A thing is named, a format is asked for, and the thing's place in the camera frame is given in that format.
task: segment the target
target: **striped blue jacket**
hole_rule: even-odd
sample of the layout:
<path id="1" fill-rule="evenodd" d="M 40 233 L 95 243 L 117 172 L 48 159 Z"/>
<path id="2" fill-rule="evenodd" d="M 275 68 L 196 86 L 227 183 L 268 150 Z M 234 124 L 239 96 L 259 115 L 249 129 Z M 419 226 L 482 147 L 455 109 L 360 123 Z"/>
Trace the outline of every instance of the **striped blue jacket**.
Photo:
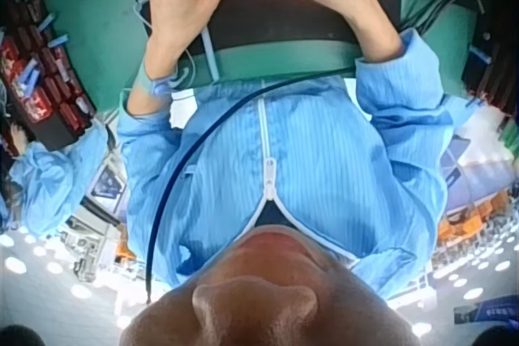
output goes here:
<path id="1" fill-rule="evenodd" d="M 302 233 L 342 258 L 380 296 L 405 287 L 427 264 L 447 189 L 440 157 L 453 135 L 441 104 L 439 63 L 414 31 L 405 54 L 357 60 L 354 105 L 340 77 L 301 82 L 252 101 L 191 158 L 169 197 L 153 271 L 172 287 L 252 229 L 272 200 Z M 146 258 L 166 182 L 187 149 L 232 104 L 265 82 L 197 92 L 186 128 L 169 112 L 131 117 L 118 136 L 131 190 L 130 248 Z"/>

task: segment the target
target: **dark hair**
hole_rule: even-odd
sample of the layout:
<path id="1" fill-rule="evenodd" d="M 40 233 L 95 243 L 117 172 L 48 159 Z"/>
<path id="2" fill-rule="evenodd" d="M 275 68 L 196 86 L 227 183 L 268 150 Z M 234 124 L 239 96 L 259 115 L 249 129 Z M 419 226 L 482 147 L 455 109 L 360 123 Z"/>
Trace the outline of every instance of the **dark hair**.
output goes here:
<path id="1" fill-rule="evenodd" d="M 30 328 L 13 324 L 0 331 L 0 344 L 9 346 L 45 346 L 41 337 Z"/>
<path id="2" fill-rule="evenodd" d="M 484 331 L 472 346 L 517 346 L 519 331 L 505 326 L 495 326 Z"/>

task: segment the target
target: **black cable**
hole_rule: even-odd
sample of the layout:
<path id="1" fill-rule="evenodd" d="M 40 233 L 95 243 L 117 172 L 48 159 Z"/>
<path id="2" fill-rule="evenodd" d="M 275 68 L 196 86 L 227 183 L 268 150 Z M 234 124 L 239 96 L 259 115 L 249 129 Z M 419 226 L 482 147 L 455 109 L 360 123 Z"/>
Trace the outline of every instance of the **black cable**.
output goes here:
<path id="1" fill-rule="evenodd" d="M 430 9 L 438 2 L 443 2 L 444 0 L 430 0 L 425 6 L 423 6 L 419 11 L 415 12 L 414 15 L 410 16 L 407 20 L 401 23 L 400 31 L 406 30 L 407 28 L 411 28 L 415 26 L 424 16 L 428 14 Z"/>
<path id="2" fill-rule="evenodd" d="M 419 26 L 416 27 L 416 30 L 420 36 L 423 36 L 426 32 L 428 32 L 432 25 L 438 20 L 440 15 L 447 9 L 448 6 L 453 4 L 456 0 L 445 0 L 442 4 L 438 5 L 430 14 L 429 17 Z"/>
<path id="3" fill-rule="evenodd" d="M 171 178 L 168 181 L 168 184 L 165 186 L 164 193 L 162 194 L 161 202 L 157 208 L 157 212 L 155 213 L 155 218 L 153 220 L 152 231 L 150 232 L 150 238 L 148 243 L 148 254 L 146 258 L 146 293 L 148 294 L 147 304 L 151 303 L 152 300 L 152 269 L 153 269 L 153 256 L 155 253 L 155 244 L 157 242 L 157 234 L 159 231 L 159 227 L 161 225 L 162 216 L 164 214 L 165 205 L 168 202 L 169 195 L 171 194 L 171 190 L 175 182 L 178 179 L 178 176 L 182 172 L 184 166 L 186 166 L 187 162 L 190 158 L 193 157 L 198 148 L 204 143 L 204 141 L 211 135 L 214 130 L 216 130 L 223 122 L 229 119 L 233 114 L 235 114 L 239 109 L 241 109 L 248 102 L 254 100 L 255 98 L 264 95 L 265 93 L 274 91 L 276 89 L 286 87 L 292 84 L 300 83 L 309 79 L 318 79 L 326 76 L 333 75 L 344 75 L 346 73 L 352 72 L 355 70 L 355 66 L 351 66 L 349 68 L 343 68 L 339 70 L 329 70 L 327 72 L 321 72 L 316 75 L 306 75 L 302 77 L 297 77 L 294 79 L 282 81 L 277 84 L 273 84 L 270 87 L 262 88 L 258 91 L 255 91 L 245 97 L 243 97 L 239 102 L 233 105 L 230 109 L 228 109 L 221 117 L 218 118 L 216 122 L 214 122 L 211 127 L 209 127 L 186 152 L 184 157 L 178 162 L 177 167 L 173 171 Z"/>

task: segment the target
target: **white zipper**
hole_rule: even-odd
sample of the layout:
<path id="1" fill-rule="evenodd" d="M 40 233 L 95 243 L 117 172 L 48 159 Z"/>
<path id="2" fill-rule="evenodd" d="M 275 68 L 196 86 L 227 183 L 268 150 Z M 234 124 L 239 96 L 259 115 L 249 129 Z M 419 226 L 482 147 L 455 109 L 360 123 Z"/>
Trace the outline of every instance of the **white zipper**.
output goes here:
<path id="1" fill-rule="evenodd" d="M 331 242 L 326 241 L 325 239 L 319 237 L 310 229 L 306 228 L 300 222 L 298 222 L 290 212 L 286 209 L 285 205 L 281 202 L 279 197 L 277 196 L 276 191 L 276 171 L 277 171 L 277 161 L 275 158 L 270 156 L 270 143 L 268 141 L 268 123 L 267 123 L 267 110 L 265 107 L 265 99 L 260 97 L 258 99 L 258 116 L 259 116 L 259 129 L 261 133 L 261 147 L 263 151 L 263 197 L 261 198 L 258 208 L 256 209 L 254 215 L 252 216 L 247 226 L 243 229 L 242 233 L 236 239 L 239 239 L 245 233 L 250 231 L 265 207 L 265 203 L 268 200 L 272 200 L 283 216 L 292 223 L 301 233 L 304 233 L 308 237 L 313 238 L 315 241 L 319 242 L 322 246 L 329 248 L 330 250 L 335 251 L 338 254 L 342 254 L 347 259 L 353 261 L 354 264 L 358 261 L 358 258 L 351 254 L 350 252 L 338 247 Z"/>
<path id="2" fill-rule="evenodd" d="M 267 123 L 267 109 L 265 108 L 265 99 L 260 97 L 258 99 L 258 116 L 259 129 L 261 131 L 261 147 L 263 149 L 263 161 L 270 157 L 270 143 L 268 142 L 268 123 Z"/>

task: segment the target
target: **worker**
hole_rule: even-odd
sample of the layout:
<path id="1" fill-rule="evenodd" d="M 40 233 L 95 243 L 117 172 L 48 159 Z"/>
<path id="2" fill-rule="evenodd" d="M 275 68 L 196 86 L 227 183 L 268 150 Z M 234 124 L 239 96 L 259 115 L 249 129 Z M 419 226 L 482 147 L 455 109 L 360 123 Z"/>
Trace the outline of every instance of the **worker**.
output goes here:
<path id="1" fill-rule="evenodd" d="M 152 35 L 118 128 L 129 243 L 141 258 L 187 150 L 273 83 L 201 88 L 186 127 L 171 129 L 171 97 L 155 88 L 219 1 L 150 0 Z M 385 299 L 425 269 L 446 204 L 439 166 L 453 121 L 439 62 L 414 30 L 399 35 L 377 0 L 314 1 L 358 39 L 357 98 L 371 121 L 335 76 L 261 96 L 224 122 L 165 205 L 153 272 L 172 290 L 133 320 L 123 345 L 418 342 Z"/>

